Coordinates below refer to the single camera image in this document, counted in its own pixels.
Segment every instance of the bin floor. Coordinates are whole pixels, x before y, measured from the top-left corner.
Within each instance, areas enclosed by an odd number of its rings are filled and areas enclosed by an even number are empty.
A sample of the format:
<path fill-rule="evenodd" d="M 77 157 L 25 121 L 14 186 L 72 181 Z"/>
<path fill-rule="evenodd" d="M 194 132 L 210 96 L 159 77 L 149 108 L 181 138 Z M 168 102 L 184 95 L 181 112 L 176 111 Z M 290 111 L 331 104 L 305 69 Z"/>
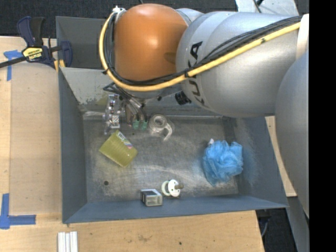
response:
<path fill-rule="evenodd" d="M 181 197 L 237 194 L 237 182 L 212 187 L 202 168 L 202 156 L 211 138 L 224 140 L 221 118 L 169 117 L 174 124 L 172 136 L 135 131 L 122 122 L 120 131 L 138 150 L 127 167 L 120 167 L 98 150 L 109 135 L 103 134 L 101 119 L 84 119 L 87 193 L 89 202 L 125 201 L 140 198 L 140 190 L 155 188 L 176 179 L 184 184 Z"/>

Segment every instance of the wooden board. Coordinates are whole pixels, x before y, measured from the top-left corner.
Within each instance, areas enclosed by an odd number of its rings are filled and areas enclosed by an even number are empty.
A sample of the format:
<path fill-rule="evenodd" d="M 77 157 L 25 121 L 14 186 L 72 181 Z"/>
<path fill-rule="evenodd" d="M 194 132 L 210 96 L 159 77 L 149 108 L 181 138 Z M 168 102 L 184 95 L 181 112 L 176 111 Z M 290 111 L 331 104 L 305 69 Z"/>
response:
<path fill-rule="evenodd" d="M 25 42 L 20 37 L 1 37 L 2 61 L 6 60 L 4 51 L 22 50 L 24 47 Z M 60 212 L 57 73 L 46 65 L 20 62 L 12 66 L 11 81 L 6 81 L 7 68 L 3 68 L 1 74 L 2 85 L 6 85 L 12 93 L 11 104 L 9 92 L 7 97 L 2 97 L 2 100 L 7 101 L 1 104 L 2 108 L 6 108 L 6 111 L 2 111 L 5 119 L 3 126 L 6 128 L 2 132 L 3 137 L 8 137 L 11 123 L 10 182 L 9 189 L 7 183 L 4 186 L 6 191 L 3 191 L 10 193 L 9 213 L 23 215 Z M 8 163 L 9 141 L 5 143 L 1 146 L 7 152 L 4 150 L 2 156 L 6 157 Z M 5 170 L 2 174 L 8 174 L 8 169 Z"/>
<path fill-rule="evenodd" d="M 254 211 L 64 225 L 60 214 L 0 231 L 1 251 L 56 251 L 58 232 L 78 232 L 79 251 L 264 251 Z"/>
<path fill-rule="evenodd" d="M 283 186 L 285 187 L 285 192 L 287 197 L 294 197 L 297 196 L 296 191 L 293 188 L 293 185 L 288 177 L 288 174 L 285 169 L 285 165 L 283 164 L 284 162 L 282 161 L 280 150 L 279 150 L 279 145 L 278 145 L 278 139 L 277 139 L 277 133 L 276 133 L 276 124 L 275 124 L 275 117 L 266 117 L 266 122 L 268 126 L 268 131 L 271 137 L 271 141 L 273 144 L 274 148 L 274 153 L 278 162 Z"/>
<path fill-rule="evenodd" d="M 11 40 L 5 37 L 0 44 L 0 50 L 11 49 Z M 0 62 L 6 61 L 3 51 L 0 51 Z M 7 68 L 0 69 L 0 196 L 9 192 L 9 147 L 11 129 L 11 83 L 7 81 Z"/>

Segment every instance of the yellow cable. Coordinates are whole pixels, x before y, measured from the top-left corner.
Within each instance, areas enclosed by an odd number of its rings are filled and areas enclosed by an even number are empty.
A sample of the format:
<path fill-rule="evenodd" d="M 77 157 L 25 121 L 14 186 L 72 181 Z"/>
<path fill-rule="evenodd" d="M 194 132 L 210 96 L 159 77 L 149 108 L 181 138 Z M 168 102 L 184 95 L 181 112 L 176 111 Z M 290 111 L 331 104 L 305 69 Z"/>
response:
<path fill-rule="evenodd" d="M 152 85 L 152 86 L 133 86 L 133 85 L 128 85 L 128 84 L 125 84 L 123 82 L 121 82 L 120 80 L 118 80 L 113 74 L 112 72 L 110 71 L 107 63 L 106 63 L 106 60 L 105 60 L 105 57 L 104 57 L 104 47 L 103 47 L 103 42 L 104 42 L 104 36 L 105 36 L 105 32 L 107 30 L 107 27 L 108 27 L 108 23 L 109 23 L 109 20 L 110 18 L 112 17 L 112 14 L 109 16 L 109 18 L 106 20 L 106 22 L 104 23 L 103 25 L 103 28 L 101 30 L 101 33 L 100 33 L 100 37 L 99 37 L 99 55 L 100 55 L 100 60 L 102 62 L 102 65 L 103 65 L 103 68 L 106 70 L 107 74 L 109 75 L 109 77 L 113 80 L 113 82 L 120 88 L 122 89 L 128 89 L 128 90 L 132 90 L 132 91 L 154 91 L 154 90 L 160 90 L 160 89 L 164 89 L 164 88 L 167 88 L 167 87 L 170 87 L 172 85 L 175 85 L 177 83 L 180 83 L 182 82 L 183 80 L 187 79 L 188 77 L 185 77 L 184 75 L 181 75 L 181 76 L 178 76 L 172 80 L 169 80 L 169 81 L 166 81 L 166 82 L 163 82 L 163 83 L 160 83 L 160 84 L 155 84 L 155 85 Z M 261 45 L 262 43 L 264 42 L 267 42 L 267 41 L 270 41 L 274 38 L 277 38 L 279 36 L 282 36 L 284 34 L 287 34 L 287 33 L 290 33 L 294 30 L 297 30 L 300 28 L 300 23 L 296 23 L 296 24 L 293 24 L 293 25 L 290 25 L 288 27 L 285 27 L 283 29 L 280 29 L 278 31 L 275 31 L 269 35 L 266 35 L 266 36 L 263 36 L 259 39 L 256 39 L 255 41 L 252 41 L 251 43 L 248 43 L 226 55 L 223 55 L 221 57 L 219 57 L 218 59 L 216 60 L 213 60 L 211 62 L 208 62 L 207 64 L 205 65 L 202 65 L 196 69 L 193 69 L 191 71 L 188 72 L 188 75 L 190 77 L 193 77 L 193 76 L 196 76 L 206 70 L 209 70 L 215 66 L 218 66 L 236 56 L 238 56 L 239 54 L 242 54 L 254 47 L 257 47 L 259 45 Z"/>

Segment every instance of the white plastic piece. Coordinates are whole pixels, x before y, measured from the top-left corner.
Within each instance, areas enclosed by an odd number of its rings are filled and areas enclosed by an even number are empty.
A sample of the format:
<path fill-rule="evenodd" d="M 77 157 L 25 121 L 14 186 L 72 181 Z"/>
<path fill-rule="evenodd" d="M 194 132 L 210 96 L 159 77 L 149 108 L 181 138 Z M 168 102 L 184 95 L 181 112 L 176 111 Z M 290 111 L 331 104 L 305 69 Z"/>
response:
<path fill-rule="evenodd" d="M 78 252 L 77 232 L 58 233 L 58 252 Z"/>
<path fill-rule="evenodd" d="M 161 191 L 162 191 L 162 193 L 164 194 L 164 195 L 166 195 L 166 196 L 170 196 L 170 193 L 168 193 L 167 191 L 166 191 L 166 186 L 167 186 L 167 184 L 169 183 L 169 180 L 168 181 L 165 181 L 165 182 L 163 182 L 162 183 L 162 185 L 161 185 Z"/>
<path fill-rule="evenodd" d="M 65 252 L 66 251 L 66 245 L 65 245 L 65 233 L 61 232 L 58 233 L 58 241 L 57 241 L 57 251 L 58 252 Z"/>
<path fill-rule="evenodd" d="M 213 143 L 215 143 L 215 140 L 211 138 L 210 141 L 208 142 L 208 145 L 212 145 Z"/>
<path fill-rule="evenodd" d="M 161 190 L 164 195 L 173 197 L 178 197 L 181 192 L 181 189 L 179 188 L 179 183 L 175 179 L 163 182 Z"/>
<path fill-rule="evenodd" d="M 120 17 L 120 14 L 121 14 L 122 12 L 124 12 L 124 11 L 125 11 L 124 8 L 115 6 L 115 8 L 112 10 L 112 12 L 114 12 L 114 13 L 117 14 L 117 16 L 115 17 L 115 23 L 117 23 L 117 21 L 118 21 L 118 19 L 119 19 L 119 17 Z"/>

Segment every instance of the black floor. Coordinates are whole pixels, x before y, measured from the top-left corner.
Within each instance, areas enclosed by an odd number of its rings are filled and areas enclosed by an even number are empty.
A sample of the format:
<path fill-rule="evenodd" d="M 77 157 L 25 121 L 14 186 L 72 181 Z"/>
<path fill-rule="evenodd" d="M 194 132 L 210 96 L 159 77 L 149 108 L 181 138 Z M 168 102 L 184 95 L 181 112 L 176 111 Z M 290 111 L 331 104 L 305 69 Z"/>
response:
<path fill-rule="evenodd" d="M 236 11 L 235 0 L 143 0 L 173 8 L 192 8 L 207 13 L 211 11 Z M 309 12 L 309 0 L 295 0 L 300 14 Z M 56 16 L 106 18 L 116 5 L 126 9 L 138 0 L 0 0 L 0 35 L 17 35 L 16 23 L 24 16 L 46 18 L 43 37 L 56 37 Z M 269 212 L 264 236 L 266 252 L 296 252 L 286 211 Z M 265 220 L 261 221 L 261 230 Z"/>

